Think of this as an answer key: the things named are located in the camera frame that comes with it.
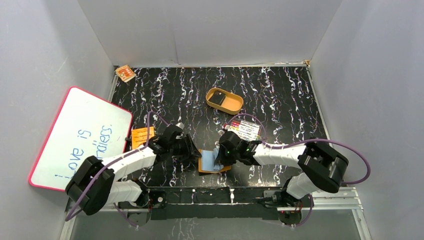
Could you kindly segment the orange leather card holder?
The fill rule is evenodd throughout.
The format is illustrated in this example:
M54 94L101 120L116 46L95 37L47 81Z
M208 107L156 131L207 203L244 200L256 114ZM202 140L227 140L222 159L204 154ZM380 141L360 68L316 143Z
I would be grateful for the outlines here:
M199 150L201 157L198 159L198 171L205 174L218 174L231 170L231 166L224 166L219 163L215 163L218 156L219 149L214 148L213 150Z

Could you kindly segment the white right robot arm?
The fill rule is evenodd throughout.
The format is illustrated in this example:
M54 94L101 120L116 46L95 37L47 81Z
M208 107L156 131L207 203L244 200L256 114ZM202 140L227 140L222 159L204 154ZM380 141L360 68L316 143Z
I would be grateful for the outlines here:
M317 138L295 145L270 144L262 140L247 141L234 131L226 131L213 150L214 162L224 167L241 162L247 166L280 165L302 172L282 187L281 199L295 207L313 192L335 194L339 191L349 161L337 150Z

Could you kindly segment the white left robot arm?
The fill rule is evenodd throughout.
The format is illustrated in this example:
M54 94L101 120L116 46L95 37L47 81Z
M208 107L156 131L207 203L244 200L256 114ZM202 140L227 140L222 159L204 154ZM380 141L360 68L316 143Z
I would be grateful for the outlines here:
M151 135L146 143L126 153L103 159L87 157L65 187L65 193L88 216L121 202L144 208L153 200L148 187L139 180L123 181L123 177L163 160L192 161L201 156L192 137L183 133L182 124L170 124L162 134Z

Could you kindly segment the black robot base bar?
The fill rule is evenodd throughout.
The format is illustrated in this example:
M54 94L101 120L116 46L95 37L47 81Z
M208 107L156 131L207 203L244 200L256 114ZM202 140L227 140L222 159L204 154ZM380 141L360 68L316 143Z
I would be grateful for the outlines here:
M257 218L297 226L306 221L302 212L310 212L314 202L310 194L296 199L279 187L151 187L141 202L120 202L118 207L136 223L137 215L146 213L148 220Z

